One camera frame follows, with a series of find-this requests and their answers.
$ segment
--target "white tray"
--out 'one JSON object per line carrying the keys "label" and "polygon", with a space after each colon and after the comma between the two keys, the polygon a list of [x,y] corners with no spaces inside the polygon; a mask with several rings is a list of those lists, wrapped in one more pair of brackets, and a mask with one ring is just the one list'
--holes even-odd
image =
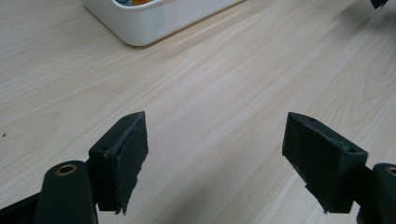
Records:
{"label": "white tray", "polygon": [[82,0],[123,42],[148,45],[241,0],[153,0],[127,7],[115,0]]}

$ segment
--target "orange object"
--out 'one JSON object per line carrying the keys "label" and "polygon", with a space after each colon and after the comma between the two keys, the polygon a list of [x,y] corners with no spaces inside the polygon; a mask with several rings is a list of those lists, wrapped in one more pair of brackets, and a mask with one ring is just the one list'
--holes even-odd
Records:
{"label": "orange object", "polygon": [[149,1],[150,0],[134,0],[134,6],[143,5],[143,4],[145,4],[145,3],[149,2]]}

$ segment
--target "wood grain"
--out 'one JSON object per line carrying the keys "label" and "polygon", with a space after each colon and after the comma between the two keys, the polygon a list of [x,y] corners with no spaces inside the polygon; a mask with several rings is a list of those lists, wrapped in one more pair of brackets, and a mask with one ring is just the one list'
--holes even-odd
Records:
{"label": "wood grain", "polygon": [[289,111],[396,163],[396,6],[247,0],[146,47],[78,0],[0,3],[0,207],[38,191],[120,117],[148,159],[126,216],[101,223],[355,223],[324,215],[281,156]]}

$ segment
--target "light wood surface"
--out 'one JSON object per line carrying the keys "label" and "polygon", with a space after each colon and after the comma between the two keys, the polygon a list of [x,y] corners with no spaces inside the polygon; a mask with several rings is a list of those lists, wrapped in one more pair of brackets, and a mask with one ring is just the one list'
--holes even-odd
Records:
{"label": "light wood surface", "polygon": [[145,110],[126,216],[100,223],[356,223],[281,156],[289,111],[396,163],[396,1],[247,0],[147,48],[78,0],[0,2],[0,207]]}

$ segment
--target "white container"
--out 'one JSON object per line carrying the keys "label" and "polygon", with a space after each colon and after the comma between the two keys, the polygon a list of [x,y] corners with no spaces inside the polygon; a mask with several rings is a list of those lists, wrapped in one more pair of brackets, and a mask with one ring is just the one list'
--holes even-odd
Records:
{"label": "white container", "polygon": [[148,45],[241,0],[152,0],[127,7],[115,0],[82,0],[123,42]]}

